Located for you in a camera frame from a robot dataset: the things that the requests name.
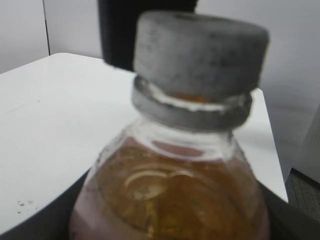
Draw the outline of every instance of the bottle neck ring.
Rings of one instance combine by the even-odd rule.
[[[140,76],[134,79],[132,101],[144,116],[167,126],[191,131],[229,131],[249,116],[252,98],[243,94],[219,102],[194,102],[168,96]]]

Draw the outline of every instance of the black object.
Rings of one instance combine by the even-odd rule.
[[[98,0],[101,44],[107,64],[132,71],[137,20],[147,10],[193,12],[198,0]]]
[[[0,235],[0,240],[69,240],[68,223],[86,175],[35,216]],[[320,226],[315,220],[288,205],[261,183],[260,187],[270,218],[270,240],[320,239]]]

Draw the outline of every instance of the clear plastic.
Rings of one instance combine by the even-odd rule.
[[[231,132],[140,119],[100,154],[72,240],[268,240],[263,196]]]

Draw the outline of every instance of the bottle neck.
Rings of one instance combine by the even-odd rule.
[[[214,101],[197,102],[197,96],[191,97],[168,95],[140,76],[134,80],[132,102],[136,109],[150,119],[180,129],[230,131],[246,121],[252,102],[249,93]]]
[[[238,149],[231,131],[195,132],[163,125],[145,117],[137,120],[130,129],[140,144],[175,159],[228,161]]]

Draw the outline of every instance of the white wall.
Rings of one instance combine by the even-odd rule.
[[[101,58],[98,0],[44,0],[50,53]]]
[[[0,0],[0,74],[48,55],[42,0]]]
[[[101,56],[96,0],[45,0],[45,9],[52,53]],[[197,9],[270,30],[261,87],[286,178],[320,103],[319,0],[200,0]]]
[[[320,1],[202,0],[198,10],[269,29],[261,87],[286,178],[320,104]]]

